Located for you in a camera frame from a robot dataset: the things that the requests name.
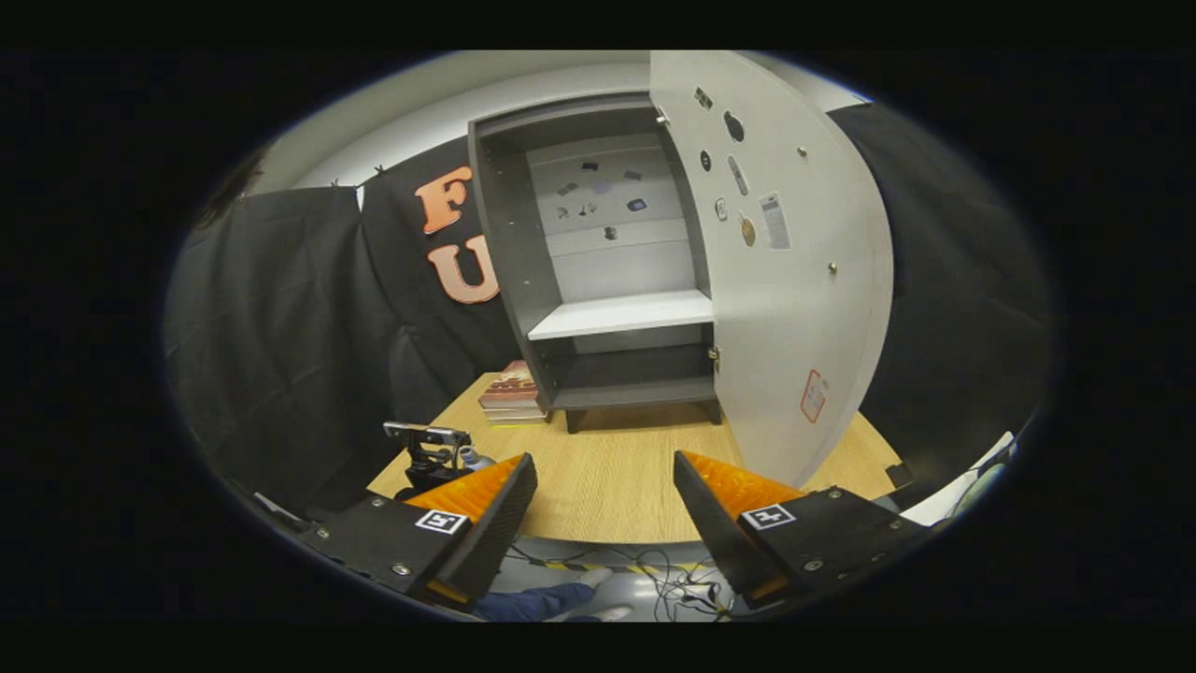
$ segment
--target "table top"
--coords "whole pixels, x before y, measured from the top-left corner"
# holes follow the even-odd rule
[[[673,452],[743,465],[731,426],[725,418],[721,426],[712,424],[698,405],[592,410],[582,415],[574,435],[561,412],[536,426],[490,426],[477,398],[496,378],[483,374],[432,426],[469,433],[477,452],[496,461],[531,454],[539,485],[520,527],[524,536],[606,544],[698,540],[672,483]],[[892,492],[885,469],[898,463],[887,442],[856,414],[803,489],[836,485],[878,498]],[[403,452],[368,489],[393,497],[410,487],[404,475],[410,465],[410,454]]]

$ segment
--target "stack of books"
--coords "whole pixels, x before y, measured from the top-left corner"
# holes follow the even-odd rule
[[[548,421],[548,412],[536,399],[538,394],[527,363],[515,361],[502,371],[477,402],[492,426],[527,426]]]

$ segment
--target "blue jeans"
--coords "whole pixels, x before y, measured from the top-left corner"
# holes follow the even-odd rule
[[[474,606],[474,614],[487,622],[543,622],[586,605],[594,591],[570,582],[518,594],[487,594]],[[602,622],[597,617],[570,617],[566,622]]]

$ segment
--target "cabinet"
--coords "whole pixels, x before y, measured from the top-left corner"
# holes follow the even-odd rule
[[[700,403],[749,470],[817,470],[892,292],[880,194],[825,114],[736,54],[653,51],[648,91],[475,120],[470,160],[500,295],[570,432]]]

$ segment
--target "white shelf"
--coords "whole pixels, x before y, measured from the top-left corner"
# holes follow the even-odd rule
[[[565,336],[713,320],[714,306],[709,296],[697,289],[653,292],[561,304],[527,332],[527,339],[541,342]]]

